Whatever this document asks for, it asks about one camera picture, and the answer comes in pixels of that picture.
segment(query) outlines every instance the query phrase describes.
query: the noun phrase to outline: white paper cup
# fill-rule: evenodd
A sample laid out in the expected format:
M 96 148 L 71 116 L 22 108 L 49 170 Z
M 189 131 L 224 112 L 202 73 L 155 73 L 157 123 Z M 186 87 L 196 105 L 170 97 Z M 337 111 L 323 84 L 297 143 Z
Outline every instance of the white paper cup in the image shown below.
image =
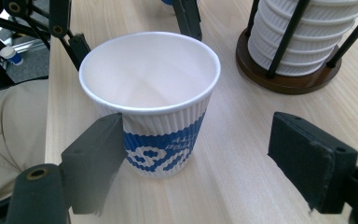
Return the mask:
M 101 114 L 122 113 L 127 160 L 155 178 L 186 165 L 219 76 L 219 59 L 208 46 L 162 32 L 111 39 L 79 70 Z
M 284 31 L 274 27 L 258 12 L 255 15 L 255 25 L 253 29 L 257 29 L 262 38 L 269 40 L 275 45 L 280 45 Z M 342 35 L 331 35 L 326 38 L 293 35 L 290 40 L 288 49 L 291 50 L 320 50 L 333 48 L 342 38 Z
M 20 65 L 23 62 L 20 54 L 14 50 L 11 46 L 6 46 L 0 50 L 0 56 L 10 61 L 14 65 Z
M 291 15 L 284 14 L 278 8 L 269 3 L 269 0 L 262 0 L 259 3 L 259 11 L 263 20 L 271 23 L 275 28 L 285 31 L 291 20 Z M 294 35 L 301 37 L 330 38 L 349 31 L 354 25 L 354 20 L 341 23 L 326 23 L 324 21 L 307 22 L 301 20 Z
M 293 15 L 298 0 L 266 0 L 287 15 Z M 302 16 L 304 21 L 345 22 L 358 16 L 358 0 L 310 1 Z

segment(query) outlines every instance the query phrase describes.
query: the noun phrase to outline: paper cup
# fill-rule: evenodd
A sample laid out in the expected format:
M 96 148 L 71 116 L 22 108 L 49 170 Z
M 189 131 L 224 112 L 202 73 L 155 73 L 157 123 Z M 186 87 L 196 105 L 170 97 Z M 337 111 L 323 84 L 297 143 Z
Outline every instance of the paper cup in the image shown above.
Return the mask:
M 155 178 L 186 165 L 219 76 L 219 59 L 209 47 L 162 32 L 111 39 L 79 70 L 80 84 L 101 114 L 122 113 L 127 160 Z
M 10 61 L 14 65 L 20 65 L 22 64 L 23 61 L 20 54 L 16 50 L 14 50 L 11 46 L 6 46 L 2 48 L 0 51 L 0 56 Z

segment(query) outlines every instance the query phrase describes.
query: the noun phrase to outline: cup rim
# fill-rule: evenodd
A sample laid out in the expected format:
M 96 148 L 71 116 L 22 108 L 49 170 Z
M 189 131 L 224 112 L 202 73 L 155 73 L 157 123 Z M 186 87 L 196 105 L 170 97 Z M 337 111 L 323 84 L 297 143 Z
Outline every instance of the cup rim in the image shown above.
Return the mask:
M 179 104 L 175 104 L 175 105 L 166 105 L 166 106 L 158 106 L 158 107 L 151 107 L 151 108 L 144 108 L 144 107 L 133 107 L 133 106 L 125 106 L 125 105 L 117 105 L 111 102 L 108 102 L 104 99 L 101 99 L 100 97 L 98 97 L 96 94 L 94 94 L 94 92 L 92 92 L 88 86 L 86 85 L 86 81 L 84 78 L 84 66 L 87 63 L 88 59 L 93 57 L 93 55 L 98 52 L 99 49 L 103 49 L 103 47 L 105 45 L 109 45 L 112 42 L 116 42 L 118 40 L 124 39 L 124 38 L 129 38 L 129 37 L 135 37 L 135 36 L 142 36 L 142 35 L 166 35 L 166 36 L 170 36 L 170 37 L 176 37 L 176 38 L 182 38 L 185 39 L 186 41 L 189 42 L 193 42 L 196 43 L 198 46 L 200 46 L 202 49 L 205 49 L 208 54 L 211 56 L 211 59 L 213 60 L 213 64 L 215 65 L 215 72 L 214 72 L 214 78 L 212 80 L 212 82 L 209 84 L 208 88 L 206 88 L 204 91 L 202 91 L 201 93 L 199 93 L 198 95 L 185 100 Z M 219 58 L 217 56 L 217 54 L 210 48 L 208 47 L 206 44 L 200 42 L 199 40 L 186 36 L 186 35 L 180 35 L 180 34 L 176 34 L 176 33 L 170 33 L 170 32 L 140 32 L 140 33 L 133 33 L 133 34 L 127 34 L 127 35 L 122 35 L 122 36 L 118 36 L 112 39 L 109 39 L 105 42 L 103 42 L 101 45 L 97 46 L 95 49 L 93 49 L 82 61 L 82 64 L 80 65 L 79 68 L 79 81 L 80 81 L 80 85 L 83 89 L 83 91 L 94 101 L 98 102 L 99 104 L 102 105 L 107 105 L 109 107 L 114 108 L 115 111 L 117 111 L 118 113 L 123 113 L 123 114 L 127 114 L 127 115 L 159 115 L 159 114 L 168 114 L 168 113 L 172 113 L 178 110 L 181 110 L 183 108 L 186 108 L 190 105 L 196 104 L 200 101 L 202 101 L 203 99 L 205 99 L 206 97 L 208 97 L 212 91 L 214 86 L 216 85 L 219 77 L 220 77 L 220 72 L 221 72 L 221 64 L 219 61 Z

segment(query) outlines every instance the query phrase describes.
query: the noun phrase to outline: black bracket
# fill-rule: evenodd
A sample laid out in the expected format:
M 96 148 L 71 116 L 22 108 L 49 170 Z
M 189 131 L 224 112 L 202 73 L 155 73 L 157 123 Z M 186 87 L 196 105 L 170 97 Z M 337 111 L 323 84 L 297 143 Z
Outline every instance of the black bracket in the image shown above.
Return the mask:
M 196 0 L 173 0 L 173 10 L 175 11 L 179 29 L 182 35 L 188 35 L 199 41 L 202 40 L 200 28 L 200 12 Z
M 308 121 L 276 112 L 268 155 L 308 202 L 321 214 L 340 214 L 352 207 L 358 223 L 358 152 Z
M 16 178 L 11 199 L 0 204 L 8 205 L 6 224 L 68 223 L 70 207 L 101 213 L 126 157 L 121 115 L 98 119 L 62 153 L 60 166 L 37 165 Z

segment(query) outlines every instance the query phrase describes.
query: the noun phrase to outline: black metal rod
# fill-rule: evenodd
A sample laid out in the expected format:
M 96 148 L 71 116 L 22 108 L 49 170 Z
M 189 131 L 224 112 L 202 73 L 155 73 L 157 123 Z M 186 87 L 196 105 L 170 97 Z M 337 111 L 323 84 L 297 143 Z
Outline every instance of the black metal rod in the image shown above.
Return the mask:
M 38 37 L 46 45 L 46 48 L 50 50 L 50 43 L 48 42 L 48 39 L 45 36 L 43 36 L 42 32 L 37 28 L 37 26 L 34 24 L 32 20 L 28 20 L 27 22 L 33 28 L 34 32 L 38 35 Z
M 301 21 L 301 18 L 307 9 L 307 6 L 309 4 L 310 0 L 302 0 L 298 1 L 298 4 L 296 6 L 295 12 L 293 13 L 292 19 L 289 21 L 289 25 L 286 28 L 286 31 L 284 32 L 283 38 L 281 40 L 281 43 L 277 49 L 277 52 L 275 53 L 274 59 L 272 60 L 271 66 L 269 67 L 269 70 L 266 73 L 266 77 L 268 78 L 274 78 L 275 72 L 279 66 L 279 63 L 281 62 L 281 59 L 283 57 L 283 54 L 286 52 L 287 46 L 289 46 L 290 40 L 293 37 L 293 34 L 296 31 L 296 28 L 298 24 Z
M 358 25 L 353 30 L 353 32 L 348 36 L 347 40 L 342 44 L 333 58 L 326 64 L 327 67 L 334 68 L 336 67 L 337 62 L 344 56 L 344 54 L 348 51 L 348 49 L 353 45 L 353 43 L 358 38 Z
M 31 37 L 35 37 L 35 38 L 39 37 L 39 36 L 37 36 L 37 34 L 34 33 L 34 30 L 28 26 L 24 26 L 24 25 L 18 24 L 13 21 L 7 21 L 7 20 L 1 19 L 1 18 L 0 18 L 0 27 L 10 30 L 10 31 L 14 31 L 16 33 L 28 35 Z
M 251 31 L 252 31 L 252 27 L 254 25 L 255 22 L 255 13 L 258 10 L 258 3 L 260 2 L 260 0 L 254 0 L 253 4 L 252 4 L 252 10 L 251 10 L 251 15 L 249 17 L 249 21 L 248 21 L 248 27 L 246 29 L 246 36 L 251 36 Z
M 46 11 L 44 11 L 43 9 L 32 5 L 32 10 L 33 10 L 34 12 L 38 13 L 39 15 L 41 15 L 41 16 L 43 16 L 43 17 L 49 19 L 49 14 L 48 14 Z

